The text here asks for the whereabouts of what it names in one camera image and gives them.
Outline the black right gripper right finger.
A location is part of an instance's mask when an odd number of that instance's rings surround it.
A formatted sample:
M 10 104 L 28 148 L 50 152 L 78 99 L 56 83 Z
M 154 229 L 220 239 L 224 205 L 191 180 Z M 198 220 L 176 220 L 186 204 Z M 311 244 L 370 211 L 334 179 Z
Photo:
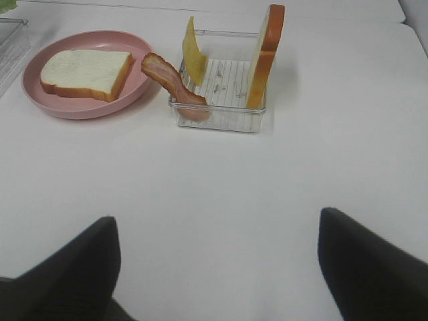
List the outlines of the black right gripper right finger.
M 319 264 L 344 320 L 427 319 L 427 263 L 331 207 L 320 214 Z

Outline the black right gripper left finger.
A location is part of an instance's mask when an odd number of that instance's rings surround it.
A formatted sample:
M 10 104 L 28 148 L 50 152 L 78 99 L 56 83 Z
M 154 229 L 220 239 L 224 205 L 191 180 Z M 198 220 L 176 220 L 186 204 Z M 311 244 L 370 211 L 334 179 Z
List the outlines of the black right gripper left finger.
M 1 278 L 2 320 L 131 320 L 114 299 L 121 256 L 102 217 L 18 278 Z

